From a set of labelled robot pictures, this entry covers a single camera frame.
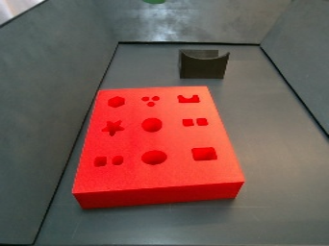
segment red foam block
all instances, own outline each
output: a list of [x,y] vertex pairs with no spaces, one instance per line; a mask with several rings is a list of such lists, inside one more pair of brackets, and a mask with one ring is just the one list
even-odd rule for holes
[[72,190],[84,209],[234,198],[243,182],[204,86],[99,91]]

